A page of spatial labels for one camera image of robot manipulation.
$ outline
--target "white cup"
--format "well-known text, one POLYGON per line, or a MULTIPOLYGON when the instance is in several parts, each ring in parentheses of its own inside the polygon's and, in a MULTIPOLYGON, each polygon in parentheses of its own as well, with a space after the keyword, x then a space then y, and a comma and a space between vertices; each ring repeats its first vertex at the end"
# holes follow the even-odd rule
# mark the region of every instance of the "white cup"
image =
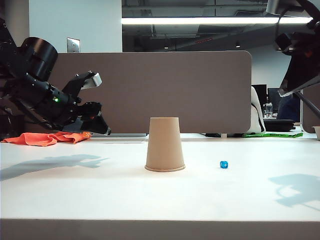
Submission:
POLYGON ((318 141, 320 141, 320 126, 313 126, 315 133, 316 133, 316 138, 318 141))

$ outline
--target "cubicle divider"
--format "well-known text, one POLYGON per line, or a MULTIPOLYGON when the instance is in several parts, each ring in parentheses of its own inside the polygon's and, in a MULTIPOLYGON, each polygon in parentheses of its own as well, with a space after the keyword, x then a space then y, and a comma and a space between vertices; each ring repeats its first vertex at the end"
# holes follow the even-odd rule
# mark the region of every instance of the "cubicle divider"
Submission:
POLYGON ((250 127, 251 56, 246 51, 60 53, 49 82, 59 89, 98 72, 82 104, 102 103, 113 133, 148 133, 150 117, 179 117, 182 133, 244 133, 250 127))
MULTIPOLYGON (((303 95, 320 109, 320 83, 303 89, 303 95)), ((315 133, 313 126, 320 126, 320 119, 307 107, 301 104, 301 126, 307 133, 315 133)))

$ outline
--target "table surface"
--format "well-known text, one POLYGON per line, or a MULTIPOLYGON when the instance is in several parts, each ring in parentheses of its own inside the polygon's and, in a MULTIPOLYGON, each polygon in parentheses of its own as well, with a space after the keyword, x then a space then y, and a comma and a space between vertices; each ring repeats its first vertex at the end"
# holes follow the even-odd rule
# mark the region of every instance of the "table surface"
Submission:
POLYGON ((1 143, 1 218, 320 222, 315 134, 181 139, 176 172, 144 169, 147 137, 1 143))

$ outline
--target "blue die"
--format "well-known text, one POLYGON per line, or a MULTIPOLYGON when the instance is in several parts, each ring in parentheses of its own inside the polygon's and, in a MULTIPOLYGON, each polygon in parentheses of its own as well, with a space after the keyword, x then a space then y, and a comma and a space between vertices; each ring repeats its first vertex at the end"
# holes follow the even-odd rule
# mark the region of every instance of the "blue die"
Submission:
POLYGON ((228 162, 227 161, 221 161, 220 162, 220 168, 227 169, 228 168, 228 162))

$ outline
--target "wall plate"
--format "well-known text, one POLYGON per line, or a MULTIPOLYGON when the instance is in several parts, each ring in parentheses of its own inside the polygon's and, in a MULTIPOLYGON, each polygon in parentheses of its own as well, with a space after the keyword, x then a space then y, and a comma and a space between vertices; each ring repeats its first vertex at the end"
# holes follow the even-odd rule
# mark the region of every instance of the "wall plate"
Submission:
POLYGON ((80 40, 67 37, 66 38, 66 52, 67 53, 80 53, 80 40))

